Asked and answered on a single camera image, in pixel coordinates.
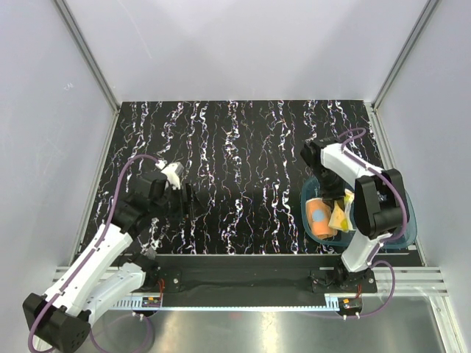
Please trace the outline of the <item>orange polka dot towel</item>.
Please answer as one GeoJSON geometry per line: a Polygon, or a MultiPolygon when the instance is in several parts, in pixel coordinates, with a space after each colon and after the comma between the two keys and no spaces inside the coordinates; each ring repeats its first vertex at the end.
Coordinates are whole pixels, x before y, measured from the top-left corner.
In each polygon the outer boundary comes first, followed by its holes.
{"type": "Polygon", "coordinates": [[[330,208],[321,198],[307,200],[305,213],[309,229],[314,237],[324,240],[337,235],[337,230],[329,226],[330,208]]]}

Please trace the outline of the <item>yellow patterned towel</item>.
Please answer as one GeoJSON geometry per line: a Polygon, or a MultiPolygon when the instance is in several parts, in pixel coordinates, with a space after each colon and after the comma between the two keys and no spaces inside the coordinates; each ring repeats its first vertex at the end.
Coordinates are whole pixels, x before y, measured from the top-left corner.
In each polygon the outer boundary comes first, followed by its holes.
{"type": "Polygon", "coordinates": [[[352,232],[355,230],[354,217],[351,215],[354,201],[355,194],[351,190],[345,189],[344,195],[333,202],[328,222],[330,228],[342,232],[352,232]]]}

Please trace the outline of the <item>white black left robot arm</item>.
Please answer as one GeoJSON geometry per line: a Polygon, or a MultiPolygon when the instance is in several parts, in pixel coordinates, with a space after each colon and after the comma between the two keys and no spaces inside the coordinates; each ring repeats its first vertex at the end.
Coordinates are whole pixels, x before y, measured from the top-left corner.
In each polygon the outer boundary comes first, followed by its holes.
{"type": "Polygon", "coordinates": [[[49,351],[76,352],[92,336],[94,324],[119,300],[135,290],[163,290],[155,256],[137,253],[114,275],[103,279],[113,262],[148,229],[155,218],[192,218],[196,197],[182,182],[180,162],[156,162],[156,170],[139,177],[123,199],[113,197],[107,220],[69,269],[43,294],[31,293],[23,311],[29,328],[28,349],[35,341],[49,351]]]}

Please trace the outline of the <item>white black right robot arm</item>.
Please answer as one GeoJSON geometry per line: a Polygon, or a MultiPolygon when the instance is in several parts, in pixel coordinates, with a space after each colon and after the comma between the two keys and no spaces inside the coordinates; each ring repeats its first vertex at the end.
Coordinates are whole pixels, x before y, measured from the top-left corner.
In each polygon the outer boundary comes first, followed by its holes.
{"type": "Polygon", "coordinates": [[[372,260],[396,230],[405,232],[409,220],[401,173],[383,170],[352,154],[337,139],[306,143],[301,157],[319,182],[320,202],[329,210],[354,187],[355,234],[334,267],[333,284],[342,291],[358,286],[372,260]]]}

